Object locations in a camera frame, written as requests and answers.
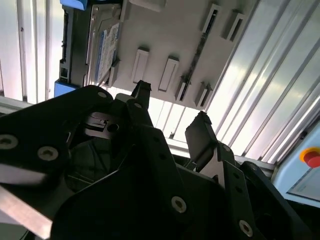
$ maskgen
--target hard drive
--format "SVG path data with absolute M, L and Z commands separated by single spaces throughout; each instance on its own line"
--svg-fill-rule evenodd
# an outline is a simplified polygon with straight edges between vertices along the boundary
M 92 6 L 88 42 L 88 75 L 85 84 L 100 85 L 110 76 L 116 60 L 121 8 L 117 4 Z
M 105 84 L 111 68 L 114 79 L 121 5 L 96 2 L 86 10 L 62 8 L 62 59 L 56 84 L 75 88 Z

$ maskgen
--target white corrugated panel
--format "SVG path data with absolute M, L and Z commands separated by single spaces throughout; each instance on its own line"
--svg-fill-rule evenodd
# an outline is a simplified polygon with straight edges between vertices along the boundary
M 319 2 L 259 3 L 207 111 L 236 155 L 275 163 L 319 112 Z
M 2 94 L 32 104 L 52 98 L 62 58 L 60 1 L 1 0 L 0 29 Z

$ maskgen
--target gray surface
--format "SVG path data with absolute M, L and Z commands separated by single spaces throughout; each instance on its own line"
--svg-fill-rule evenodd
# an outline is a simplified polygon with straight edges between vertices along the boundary
M 22 226 L 0 223 L 0 240 L 19 240 L 25 232 Z
M 130 79 L 137 49 L 147 47 L 149 56 L 143 80 L 151 83 L 153 90 L 151 96 L 196 108 L 194 101 L 201 82 L 211 83 L 212 87 L 215 85 L 236 42 L 221 37 L 232 9 L 240 8 L 247 17 L 255 1 L 244 1 L 242 6 L 239 6 L 238 2 L 236 0 L 220 1 L 221 9 L 212 26 L 183 102 L 176 101 L 175 93 L 181 75 L 187 71 L 195 54 L 211 1 L 171 0 L 161 12 L 132 5 L 129 18 L 124 21 L 121 30 L 118 50 L 121 63 L 114 86 L 128 91 L 134 89 L 135 84 Z M 241 35 L 244 25 L 245 21 L 241 25 L 237 38 Z M 179 59 L 179 68 L 168 90 L 157 91 L 169 56 Z

